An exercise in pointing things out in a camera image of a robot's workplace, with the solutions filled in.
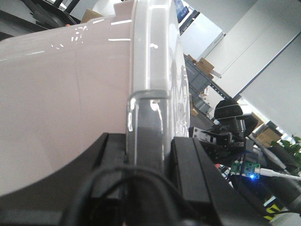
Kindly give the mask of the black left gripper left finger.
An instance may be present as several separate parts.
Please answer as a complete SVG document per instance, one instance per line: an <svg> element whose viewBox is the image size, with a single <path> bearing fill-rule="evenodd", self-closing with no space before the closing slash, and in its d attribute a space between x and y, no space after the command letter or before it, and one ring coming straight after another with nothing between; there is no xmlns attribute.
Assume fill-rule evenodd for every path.
<svg viewBox="0 0 301 226"><path fill-rule="evenodd" d="M43 226L127 226L125 135L102 134L84 153L46 178Z"/></svg>

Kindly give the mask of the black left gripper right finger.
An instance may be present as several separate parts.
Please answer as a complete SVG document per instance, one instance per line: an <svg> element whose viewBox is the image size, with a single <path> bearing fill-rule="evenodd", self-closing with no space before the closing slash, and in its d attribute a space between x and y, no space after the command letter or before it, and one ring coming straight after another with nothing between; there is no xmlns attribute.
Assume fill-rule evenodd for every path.
<svg viewBox="0 0 301 226"><path fill-rule="evenodd" d="M268 225L226 182L196 139L172 140L170 179L199 218L211 226Z"/></svg>

